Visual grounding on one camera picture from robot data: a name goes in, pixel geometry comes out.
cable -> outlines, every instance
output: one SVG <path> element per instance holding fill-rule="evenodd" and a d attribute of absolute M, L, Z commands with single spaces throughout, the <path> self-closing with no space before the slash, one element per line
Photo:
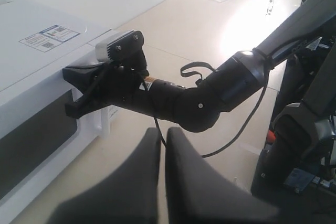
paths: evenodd
<path fill-rule="evenodd" d="M 163 138 L 162 131 L 161 131 L 161 129 L 160 129 L 160 125 L 159 125 L 158 119 L 157 119 L 157 117 L 156 117 L 155 103 L 154 103 L 154 101 L 153 101 L 153 99 L 152 99 L 152 97 L 151 97 L 151 94 L 150 94 L 150 92 L 149 92 L 149 90 L 148 90 L 148 88 L 147 88 L 145 79 L 142 77 L 141 74 L 139 74 L 139 73 L 137 73 L 137 74 L 141 77 L 142 85 L 143 85 L 143 87 L 145 88 L 145 91 L 146 91 L 147 94 L 148 94 L 148 99 L 149 99 L 149 101 L 150 101 L 151 104 L 152 104 L 152 107 L 153 107 L 153 118 L 154 118 L 155 126 L 156 126 L 157 130 L 158 130 L 159 133 L 160 133 L 161 142 L 162 142 L 162 144 L 164 145 L 164 147 L 167 147 L 167 143 L 166 143 L 166 141 L 165 141 L 164 138 Z"/>
<path fill-rule="evenodd" d="M 226 145 L 224 145 L 222 148 L 214 151 L 214 152 L 211 152 L 209 154 L 205 154 L 205 155 L 202 155 L 202 158 L 207 158 L 207 157 L 212 157 L 214 155 L 217 155 L 218 153 L 224 151 L 225 149 L 229 148 L 239 137 L 240 135 L 242 134 L 242 132 L 244 131 L 244 129 L 246 128 L 247 124 L 249 123 L 249 121 L 251 120 L 251 118 L 253 117 L 253 115 L 256 113 L 256 111 L 258 110 L 264 96 L 265 96 L 265 93 L 266 93 L 266 90 L 267 90 L 267 85 L 268 85 L 268 74 L 267 74 L 267 77 L 266 77 L 266 83 L 261 91 L 261 94 L 260 94 L 260 97 L 255 105 L 255 107 L 253 108 L 253 110 L 251 111 L 250 115 L 248 115 L 246 121 L 243 123 L 242 127 L 240 128 L 240 130 L 238 131 L 238 133 L 235 135 L 235 137 L 230 141 L 228 142 Z"/>

